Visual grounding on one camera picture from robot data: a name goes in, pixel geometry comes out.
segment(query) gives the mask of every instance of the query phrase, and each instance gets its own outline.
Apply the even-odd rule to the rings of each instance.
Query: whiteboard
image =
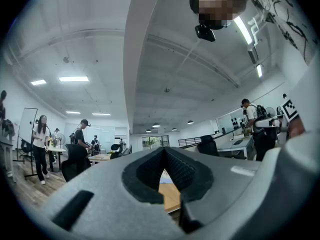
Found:
[[[28,143],[31,143],[32,130],[33,130],[37,112],[38,112],[37,108],[25,107],[22,113],[18,135],[20,138],[22,138]]]

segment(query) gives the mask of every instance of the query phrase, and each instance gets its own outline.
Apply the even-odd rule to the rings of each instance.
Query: fan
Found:
[[[266,116],[267,116],[268,118],[272,118],[272,117],[274,117],[274,116],[276,115],[276,112],[275,112],[275,110],[274,110],[272,107],[267,107],[267,108],[265,109],[265,111],[266,111]]]
[[[60,145],[60,149],[61,149],[61,145],[66,143],[66,137],[62,133],[58,133],[56,137],[58,139],[57,144]]]

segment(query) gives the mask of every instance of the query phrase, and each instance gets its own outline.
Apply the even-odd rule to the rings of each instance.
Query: camera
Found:
[[[195,33],[198,38],[214,42],[216,40],[213,30],[220,30],[230,25],[228,20],[199,19],[200,25],[196,26]]]

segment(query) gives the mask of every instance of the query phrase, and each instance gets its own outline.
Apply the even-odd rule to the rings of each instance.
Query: bag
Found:
[[[258,118],[260,118],[260,117],[265,117],[265,118],[267,118],[267,111],[266,111],[266,109],[265,109],[264,106],[261,106],[261,105],[257,105],[257,106],[249,105],[249,106],[255,107],[255,109],[256,109],[256,115],[258,116]]]

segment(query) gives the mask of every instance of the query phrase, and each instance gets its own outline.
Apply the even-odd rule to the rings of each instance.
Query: fluorescent light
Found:
[[[39,80],[39,81],[34,81],[34,82],[31,82],[31,84],[33,84],[34,86],[37,86],[37,85],[43,85],[43,84],[46,84],[47,82],[45,80]]]
[[[74,111],[66,111],[68,114],[80,114],[80,112],[74,112]]]
[[[240,16],[236,17],[234,19],[235,24],[238,26],[238,28],[240,29],[240,31],[242,32],[242,35],[244,36],[246,42],[248,45],[250,45],[252,43],[252,38],[244,24],[244,22],[242,21],[242,19],[240,18]]]
[[[111,116],[111,114],[107,113],[107,114],[103,114],[103,113],[92,113],[92,115],[94,116]]]
[[[256,70],[258,71],[259,77],[262,77],[262,67],[260,64],[258,66],[256,66]]]
[[[59,77],[59,80],[61,82],[89,82],[89,79],[86,76]]]

